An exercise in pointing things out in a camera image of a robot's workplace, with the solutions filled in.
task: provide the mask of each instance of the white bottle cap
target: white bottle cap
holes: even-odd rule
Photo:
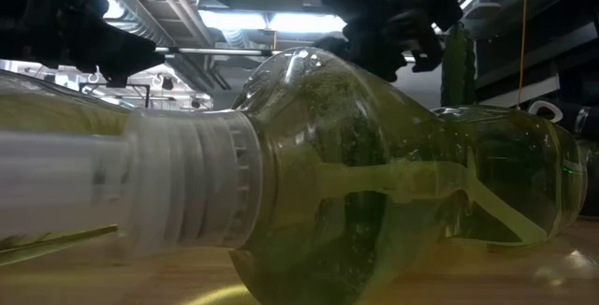
[[[260,206],[262,160],[243,113],[141,110],[129,118],[132,192],[125,230],[138,253],[177,245],[239,248]]]

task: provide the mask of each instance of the wooden surface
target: wooden surface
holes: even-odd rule
[[[0,304],[256,305],[221,250],[129,261],[113,239],[0,268]],[[371,304],[599,304],[599,222],[540,247],[440,244]]]

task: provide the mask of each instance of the yellow cable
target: yellow cable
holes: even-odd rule
[[[528,18],[528,0],[524,0],[524,9],[522,11],[522,46],[520,48],[520,83],[518,87],[518,103],[516,109],[520,109],[520,99],[522,98],[522,85],[524,84],[524,54],[526,53],[526,20]]]

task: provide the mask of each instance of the bottle neck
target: bottle neck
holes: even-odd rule
[[[143,110],[127,127],[133,170],[126,224],[138,252],[177,245],[239,248],[262,190],[256,132],[243,113]]]

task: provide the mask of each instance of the white plastic tube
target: white plastic tube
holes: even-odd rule
[[[118,224],[121,138],[0,133],[0,238]]]

